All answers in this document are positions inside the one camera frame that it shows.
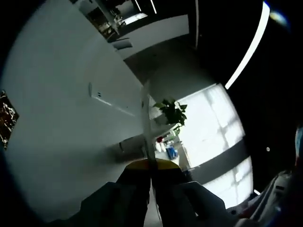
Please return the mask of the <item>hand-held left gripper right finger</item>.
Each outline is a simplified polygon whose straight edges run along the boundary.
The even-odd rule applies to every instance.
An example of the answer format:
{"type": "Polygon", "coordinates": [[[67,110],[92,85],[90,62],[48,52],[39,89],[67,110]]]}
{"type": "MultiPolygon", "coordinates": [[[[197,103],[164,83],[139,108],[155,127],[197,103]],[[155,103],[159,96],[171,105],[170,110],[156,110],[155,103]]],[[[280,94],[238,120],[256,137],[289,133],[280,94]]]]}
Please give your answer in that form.
{"type": "Polygon", "coordinates": [[[223,200],[198,182],[188,181],[177,164],[156,159],[151,179],[164,227],[229,225],[223,200]]]}

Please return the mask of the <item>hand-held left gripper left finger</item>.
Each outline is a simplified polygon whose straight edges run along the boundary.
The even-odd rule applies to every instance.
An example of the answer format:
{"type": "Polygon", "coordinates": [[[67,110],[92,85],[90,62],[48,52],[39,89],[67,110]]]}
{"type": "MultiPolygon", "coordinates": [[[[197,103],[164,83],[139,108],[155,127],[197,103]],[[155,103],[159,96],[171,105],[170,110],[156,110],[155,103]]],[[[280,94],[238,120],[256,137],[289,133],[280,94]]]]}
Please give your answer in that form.
{"type": "Polygon", "coordinates": [[[80,207],[81,227],[142,227],[149,204],[151,176],[147,160],[128,164],[116,182],[108,182],[80,207]]]}

